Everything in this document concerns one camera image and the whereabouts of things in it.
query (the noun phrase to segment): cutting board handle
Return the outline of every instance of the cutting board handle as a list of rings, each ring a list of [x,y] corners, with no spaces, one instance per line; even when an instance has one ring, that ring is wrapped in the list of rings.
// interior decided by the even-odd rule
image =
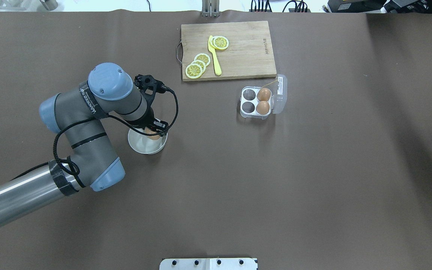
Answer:
[[[180,64],[181,64],[181,66],[183,65],[183,46],[182,46],[183,44],[182,44],[182,42],[181,42],[181,39],[180,39],[180,42],[179,42],[179,44],[178,44],[178,46],[176,46],[176,59],[178,59],[178,61],[180,62]],[[181,47],[181,60],[180,60],[180,58],[179,58],[179,47]]]

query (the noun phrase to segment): white floor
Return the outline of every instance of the white floor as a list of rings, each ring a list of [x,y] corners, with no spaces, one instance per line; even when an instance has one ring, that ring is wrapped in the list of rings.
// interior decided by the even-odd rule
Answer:
[[[29,12],[45,12],[46,10],[39,3],[39,0],[22,0]],[[125,9],[129,11],[149,11],[146,0],[57,0],[58,8],[55,11],[60,12],[101,12]],[[151,2],[152,11],[171,12],[171,11],[187,11],[202,9],[202,0],[149,0]],[[288,0],[270,0],[271,9],[273,12],[281,12]],[[323,5],[327,6],[327,0],[307,0],[307,5],[311,12],[324,12]],[[220,0],[220,10],[237,10],[249,11],[251,0]],[[288,8],[293,8],[294,4],[288,5]]]

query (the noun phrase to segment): yellow knife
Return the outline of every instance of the yellow knife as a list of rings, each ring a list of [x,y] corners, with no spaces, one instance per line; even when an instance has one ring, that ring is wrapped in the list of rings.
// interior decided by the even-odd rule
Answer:
[[[209,36],[209,39],[208,39],[208,51],[213,55],[214,73],[219,76],[223,72],[221,72],[221,66],[219,66],[218,57],[216,56],[216,50],[211,45],[211,38],[213,38],[213,36]]]

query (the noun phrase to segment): lemon slice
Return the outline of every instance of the lemon slice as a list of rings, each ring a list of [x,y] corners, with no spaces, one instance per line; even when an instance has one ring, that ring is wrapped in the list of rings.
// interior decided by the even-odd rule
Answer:
[[[191,64],[198,64],[202,68],[202,73],[206,71],[206,64],[201,60],[194,60]]]
[[[213,45],[215,49],[224,50],[230,45],[230,41],[224,36],[213,36],[211,45]]]
[[[186,75],[190,79],[197,79],[203,75],[203,69],[199,64],[191,63],[186,67]]]
[[[199,53],[194,57],[194,60],[203,61],[205,66],[208,66],[209,63],[211,63],[211,58],[209,58],[209,55],[207,55],[206,53]]]

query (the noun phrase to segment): knife handle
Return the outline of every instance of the knife handle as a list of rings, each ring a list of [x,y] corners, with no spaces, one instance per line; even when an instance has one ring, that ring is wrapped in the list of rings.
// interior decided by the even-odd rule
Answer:
[[[221,66],[219,65],[219,61],[218,61],[218,57],[216,56],[216,52],[212,52],[212,54],[213,54],[214,73],[219,76],[223,72],[221,72]]]

